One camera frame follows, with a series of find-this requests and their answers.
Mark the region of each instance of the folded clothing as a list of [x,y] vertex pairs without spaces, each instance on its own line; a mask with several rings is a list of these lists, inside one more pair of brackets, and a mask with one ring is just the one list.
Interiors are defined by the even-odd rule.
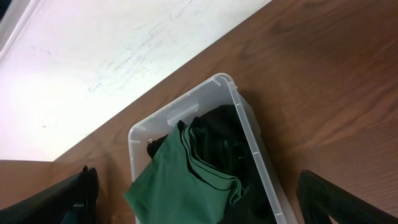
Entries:
[[[245,188],[248,189],[248,192],[245,194],[244,197],[239,199],[239,201],[237,201],[233,205],[226,205],[224,218],[219,222],[219,224],[276,223],[274,213],[272,212],[271,205],[269,204],[269,201],[267,199],[267,194],[264,190],[260,175],[257,171],[256,163],[254,162],[253,157],[250,155],[250,148],[247,145],[246,137],[244,135],[244,131],[242,129],[235,106],[219,106],[202,115],[201,117],[199,117],[199,119],[201,125],[206,126],[209,129],[208,133],[211,133],[213,136],[216,136],[220,139],[238,140],[238,142],[242,142],[246,146],[243,149],[246,150],[246,152],[241,152],[242,149],[239,149],[240,152],[238,153],[238,155],[240,154],[245,156],[238,159],[239,162],[238,165],[235,166],[235,170],[226,169],[225,167],[228,166],[222,165],[225,164],[225,162],[222,161],[227,161],[227,159],[225,154],[222,153],[221,150],[219,152],[212,150],[201,153],[203,161],[207,161],[210,164],[215,164],[215,166],[223,168],[223,172],[232,173],[235,176],[239,177]],[[147,152],[151,158],[154,157],[166,137],[167,135],[148,144]]]
[[197,119],[189,126],[179,121],[126,192],[125,198],[142,224],[218,223],[226,204],[236,203],[247,192],[239,178],[197,157],[205,150],[215,150],[203,146],[232,144],[239,148],[244,144],[209,139],[212,135],[200,125]]

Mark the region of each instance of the clear plastic bin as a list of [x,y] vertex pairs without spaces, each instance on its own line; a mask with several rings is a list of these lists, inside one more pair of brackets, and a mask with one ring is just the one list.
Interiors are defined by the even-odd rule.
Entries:
[[278,224],[297,223],[292,207],[276,176],[272,162],[261,139],[261,130],[250,105],[238,93],[233,79],[219,73],[194,89],[135,124],[129,132],[129,152],[132,181],[150,162],[147,142],[170,133],[179,120],[189,124],[219,105],[235,105],[241,124],[256,162],[262,184]]

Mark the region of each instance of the green cloth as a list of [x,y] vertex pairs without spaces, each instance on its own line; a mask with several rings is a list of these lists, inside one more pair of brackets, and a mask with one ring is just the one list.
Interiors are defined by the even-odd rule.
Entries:
[[233,161],[245,152],[241,147],[238,142],[214,138],[198,118],[189,126],[179,121],[125,199],[142,224],[218,223],[226,204],[239,200],[247,187],[199,155],[222,152]]

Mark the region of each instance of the wooden surface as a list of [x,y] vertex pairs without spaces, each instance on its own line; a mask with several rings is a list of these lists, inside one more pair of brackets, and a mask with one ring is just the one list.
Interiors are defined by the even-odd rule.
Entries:
[[0,161],[0,209],[50,186],[51,162]]
[[57,159],[97,168],[102,223],[134,223],[130,127],[218,73],[252,105],[284,190],[310,169],[398,217],[398,2],[274,0]]

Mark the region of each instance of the white wall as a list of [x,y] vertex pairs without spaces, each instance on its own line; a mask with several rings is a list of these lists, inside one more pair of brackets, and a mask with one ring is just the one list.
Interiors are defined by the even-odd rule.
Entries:
[[53,161],[268,2],[41,1],[0,66],[0,159]]

